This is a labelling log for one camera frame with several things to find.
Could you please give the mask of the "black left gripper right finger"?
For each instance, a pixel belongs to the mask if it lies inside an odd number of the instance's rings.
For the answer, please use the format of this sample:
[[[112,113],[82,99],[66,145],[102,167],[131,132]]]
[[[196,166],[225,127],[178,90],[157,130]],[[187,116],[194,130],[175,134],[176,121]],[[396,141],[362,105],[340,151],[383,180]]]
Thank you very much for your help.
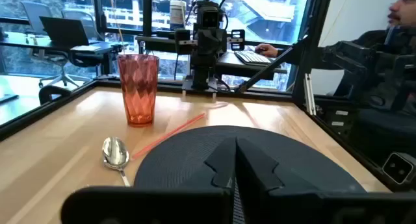
[[[415,193],[325,191],[248,140],[236,144],[247,224],[416,224]]]

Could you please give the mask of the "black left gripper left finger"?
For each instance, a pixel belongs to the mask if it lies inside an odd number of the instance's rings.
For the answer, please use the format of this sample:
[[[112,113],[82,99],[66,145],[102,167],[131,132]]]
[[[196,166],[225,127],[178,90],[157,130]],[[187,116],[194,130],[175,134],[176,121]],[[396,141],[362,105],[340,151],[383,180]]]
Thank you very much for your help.
[[[62,224],[231,224],[237,140],[227,138],[169,189],[93,186],[64,201]]]

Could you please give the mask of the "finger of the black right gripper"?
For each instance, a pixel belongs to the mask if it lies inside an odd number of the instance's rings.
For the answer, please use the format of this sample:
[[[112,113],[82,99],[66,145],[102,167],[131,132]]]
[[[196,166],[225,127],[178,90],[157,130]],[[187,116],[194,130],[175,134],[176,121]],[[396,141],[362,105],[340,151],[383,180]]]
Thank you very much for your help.
[[[213,53],[224,53],[227,50],[227,32],[211,31],[213,34]]]
[[[211,51],[211,31],[198,31],[198,54],[208,55]]]

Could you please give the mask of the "metal spoon orange handle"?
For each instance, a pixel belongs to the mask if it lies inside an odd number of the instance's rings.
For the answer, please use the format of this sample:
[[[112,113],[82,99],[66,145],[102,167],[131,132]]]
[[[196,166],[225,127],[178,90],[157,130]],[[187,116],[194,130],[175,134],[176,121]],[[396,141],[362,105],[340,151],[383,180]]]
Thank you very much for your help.
[[[101,152],[104,165],[118,171],[122,177],[124,185],[130,186],[130,182],[124,172],[130,156],[121,139],[113,136],[105,138]]]

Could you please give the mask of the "red drinking straw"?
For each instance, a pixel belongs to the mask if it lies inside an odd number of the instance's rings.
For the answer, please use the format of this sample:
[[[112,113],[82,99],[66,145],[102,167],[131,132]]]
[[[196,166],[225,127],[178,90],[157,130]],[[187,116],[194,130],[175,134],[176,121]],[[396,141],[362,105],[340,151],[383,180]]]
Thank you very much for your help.
[[[156,147],[157,145],[159,145],[160,143],[162,143],[163,141],[167,140],[169,137],[179,133],[180,131],[182,131],[183,129],[189,127],[190,125],[192,125],[193,123],[199,121],[200,119],[205,117],[205,113],[201,113],[199,115],[197,115],[196,117],[188,120],[187,122],[185,122],[184,124],[178,126],[176,129],[166,133],[164,136],[162,136],[161,138],[159,138],[158,140],[156,140],[155,142],[145,146],[145,148],[141,149],[139,152],[135,153],[131,159],[132,160],[136,160],[138,157],[145,155],[146,153],[148,153],[149,151],[151,151],[154,147]]]

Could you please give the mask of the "red faceted plastic tumbler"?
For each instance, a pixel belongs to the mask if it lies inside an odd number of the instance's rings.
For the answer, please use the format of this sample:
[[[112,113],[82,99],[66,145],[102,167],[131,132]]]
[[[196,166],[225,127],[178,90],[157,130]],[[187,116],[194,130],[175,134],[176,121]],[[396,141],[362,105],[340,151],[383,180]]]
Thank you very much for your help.
[[[118,55],[118,68],[127,124],[143,127],[154,122],[159,57]]]

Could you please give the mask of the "computer keyboard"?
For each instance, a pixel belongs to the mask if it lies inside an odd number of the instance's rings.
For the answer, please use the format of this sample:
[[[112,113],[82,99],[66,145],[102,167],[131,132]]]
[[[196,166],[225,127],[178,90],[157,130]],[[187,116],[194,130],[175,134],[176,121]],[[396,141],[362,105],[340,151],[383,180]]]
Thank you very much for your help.
[[[244,64],[250,66],[267,66],[271,60],[253,51],[235,51],[234,55]]]

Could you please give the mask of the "white plastic container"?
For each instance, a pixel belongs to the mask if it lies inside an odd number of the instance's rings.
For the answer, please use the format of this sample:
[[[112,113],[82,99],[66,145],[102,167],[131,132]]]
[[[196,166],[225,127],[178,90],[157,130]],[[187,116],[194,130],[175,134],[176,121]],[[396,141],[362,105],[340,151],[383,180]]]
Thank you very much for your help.
[[[185,27],[185,12],[186,12],[186,2],[178,1],[178,0],[170,1],[170,30],[171,31]]]

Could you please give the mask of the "round dark woven placemat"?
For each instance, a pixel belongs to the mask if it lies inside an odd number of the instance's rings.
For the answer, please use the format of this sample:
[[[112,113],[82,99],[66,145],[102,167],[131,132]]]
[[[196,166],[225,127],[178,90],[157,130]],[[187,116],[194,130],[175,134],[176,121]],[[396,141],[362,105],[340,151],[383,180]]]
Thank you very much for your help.
[[[143,159],[137,188],[175,188],[187,180],[226,138],[245,138],[319,190],[364,192],[342,167],[312,147],[271,131],[219,125],[191,129],[167,139]]]

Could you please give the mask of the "grey office chair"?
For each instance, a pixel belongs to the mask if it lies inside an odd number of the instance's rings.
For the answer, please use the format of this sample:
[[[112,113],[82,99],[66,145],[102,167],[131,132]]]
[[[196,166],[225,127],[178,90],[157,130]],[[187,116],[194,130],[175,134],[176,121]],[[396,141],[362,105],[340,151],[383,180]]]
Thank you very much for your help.
[[[62,16],[66,19],[80,20],[88,39],[105,40],[102,35],[98,33],[96,23],[90,13],[78,9],[66,8],[62,10]]]
[[[44,30],[44,26],[40,20],[40,16],[52,17],[53,15],[52,15],[50,8],[45,4],[37,3],[34,1],[22,1],[21,4],[23,5],[23,8],[29,20],[30,26],[32,27],[32,31],[34,34],[33,41],[35,41],[35,39],[46,36],[47,33]],[[40,88],[44,86],[44,84],[42,83],[43,81],[49,81],[49,80],[51,80],[49,85],[53,85],[62,81],[65,86],[67,86],[68,83],[71,83],[75,85],[76,87],[79,87],[79,85],[75,83],[76,81],[83,81],[83,82],[90,81],[90,78],[77,76],[77,75],[68,75],[65,72],[64,68],[70,63],[69,63],[67,54],[61,51],[45,50],[45,49],[31,49],[31,52],[29,54],[32,58],[54,63],[55,65],[58,65],[61,68],[60,74],[52,76],[52,77],[46,77],[46,78],[40,79],[38,83]]]

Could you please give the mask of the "black laptop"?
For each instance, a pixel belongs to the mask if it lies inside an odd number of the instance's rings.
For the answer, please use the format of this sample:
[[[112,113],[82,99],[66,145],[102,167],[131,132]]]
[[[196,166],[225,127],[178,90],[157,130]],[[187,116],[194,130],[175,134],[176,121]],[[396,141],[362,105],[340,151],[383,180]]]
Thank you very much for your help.
[[[98,41],[87,37],[80,20],[40,16],[40,21],[54,45],[78,51],[97,51],[100,48]]]

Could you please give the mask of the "person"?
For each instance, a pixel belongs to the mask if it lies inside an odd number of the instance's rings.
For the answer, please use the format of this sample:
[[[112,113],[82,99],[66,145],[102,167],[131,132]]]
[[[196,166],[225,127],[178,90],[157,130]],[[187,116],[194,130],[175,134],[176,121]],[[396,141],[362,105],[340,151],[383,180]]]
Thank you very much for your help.
[[[416,0],[396,0],[389,7],[389,14],[387,15],[388,24],[390,27],[394,26],[416,26]],[[376,44],[385,42],[385,30],[373,30],[364,32],[359,38],[351,40],[352,43],[371,48]],[[318,47],[313,53],[314,58],[311,60],[312,68],[325,70],[338,70],[338,68],[331,67],[327,62],[323,61],[325,49],[331,49],[335,44],[326,47]],[[269,57],[277,58],[285,50],[278,50],[270,44],[259,44],[255,48],[255,52]]]

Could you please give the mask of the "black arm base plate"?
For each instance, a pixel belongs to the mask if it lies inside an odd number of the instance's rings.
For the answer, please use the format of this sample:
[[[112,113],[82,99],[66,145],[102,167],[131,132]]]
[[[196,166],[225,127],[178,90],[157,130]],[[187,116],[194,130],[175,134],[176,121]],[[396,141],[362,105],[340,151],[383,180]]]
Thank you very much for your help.
[[[217,81],[214,77],[198,80],[193,75],[187,75],[183,80],[182,90],[185,92],[217,93]]]

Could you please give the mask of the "black aluminium table frame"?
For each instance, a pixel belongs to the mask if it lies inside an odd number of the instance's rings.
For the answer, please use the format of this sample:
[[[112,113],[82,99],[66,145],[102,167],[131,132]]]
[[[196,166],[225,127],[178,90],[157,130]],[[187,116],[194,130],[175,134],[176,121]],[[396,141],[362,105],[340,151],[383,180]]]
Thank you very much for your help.
[[[312,19],[313,23],[316,23],[319,20],[319,17],[326,15],[330,0],[316,0],[316,2],[318,3],[318,8],[314,10],[315,15]],[[311,68],[315,59],[318,58],[318,49],[319,48],[317,47],[316,39],[305,39],[302,42],[298,42],[297,44],[286,48],[283,54],[272,63],[272,67],[276,68],[278,65],[284,62],[291,62],[294,65],[301,65],[300,71],[296,76],[296,78],[299,80],[301,75],[305,75],[307,73],[306,69]],[[119,78],[99,77],[98,79],[87,82],[86,84],[74,89],[73,91],[63,89],[63,94],[60,97],[52,100],[47,99],[44,104],[40,105],[34,110],[31,110],[15,119],[10,120],[7,123],[0,125],[0,142],[13,136],[19,131],[22,131],[28,126],[36,123],[40,119],[46,117],[57,109],[67,105],[71,101],[97,87],[121,88],[121,82]],[[247,84],[246,90],[244,92],[221,93],[220,96],[243,99],[258,99],[262,101],[283,101],[294,103],[302,110],[306,109],[300,104],[300,98],[305,97],[306,94],[301,94],[299,90],[296,90],[293,94],[278,94],[277,92],[253,89],[249,84]],[[382,171],[381,167],[377,166],[374,162],[371,162],[370,159],[357,152],[352,148],[351,145],[343,141],[340,136],[332,132],[322,120],[313,116],[310,118],[322,130],[330,135],[341,147],[346,149],[362,166],[364,166],[370,173],[372,173],[372,175],[376,177],[378,181],[383,183],[384,186],[389,188],[392,192],[416,192],[416,176],[409,182],[405,182],[403,185],[397,184],[392,180],[392,178],[388,177],[387,174]]]

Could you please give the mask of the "silver frame bracket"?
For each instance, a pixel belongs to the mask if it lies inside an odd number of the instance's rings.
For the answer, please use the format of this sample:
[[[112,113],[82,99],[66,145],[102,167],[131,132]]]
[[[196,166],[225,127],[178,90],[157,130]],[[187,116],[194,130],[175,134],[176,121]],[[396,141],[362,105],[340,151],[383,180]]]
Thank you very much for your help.
[[[305,92],[305,106],[306,106],[307,112],[311,116],[316,116],[317,109],[315,106],[315,96],[313,93],[311,76],[309,73],[306,73],[304,77],[304,92]]]

